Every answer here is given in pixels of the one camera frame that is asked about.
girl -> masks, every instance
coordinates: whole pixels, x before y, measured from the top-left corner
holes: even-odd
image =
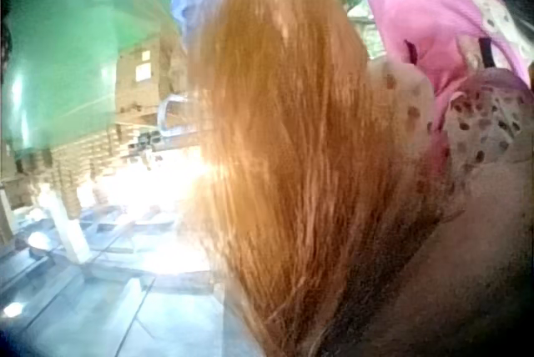
[[[224,0],[190,49],[199,206],[267,356],[468,354],[531,307],[521,46],[500,0],[400,2],[370,0],[387,60],[336,0]]]

green surface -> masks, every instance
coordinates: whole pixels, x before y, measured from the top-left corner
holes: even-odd
[[[11,0],[3,137],[15,149],[79,138],[114,120],[118,51],[172,24],[170,0]]]

polka dot fabric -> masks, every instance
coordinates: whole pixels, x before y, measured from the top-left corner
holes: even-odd
[[[500,158],[525,161],[532,153],[532,94],[510,71],[481,71],[453,94],[443,129],[457,178]]]
[[[449,172],[454,193],[465,190],[485,164],[531,158],[534,97],[511,71],[489,68],[473,74],[452,94],[445,112],[414,65],[381,58],[370,64],[370,75],[396,93],[396,126],[407,139],[407,156],[428,158],[438,173]]]

pink fabric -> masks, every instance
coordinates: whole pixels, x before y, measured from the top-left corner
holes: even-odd
[[[473,0],[369,0],[369,3],[389,58],[408,63],[411,59],[406,41],[415,45],[416,65],[435,89],[436,118],[443,117],[452,94],[469,76],[457,46],[458,36],[491,38],[514,74],[529,83],[520,53],[501,33],[486,30],[481,10]]]

red hair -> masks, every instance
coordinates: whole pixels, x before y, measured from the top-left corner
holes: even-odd
[[[395,94],[337,0],[224,0],[191,58],[214,127],[199,205],[250,330],[267,356],[357,341],[439,216]]]

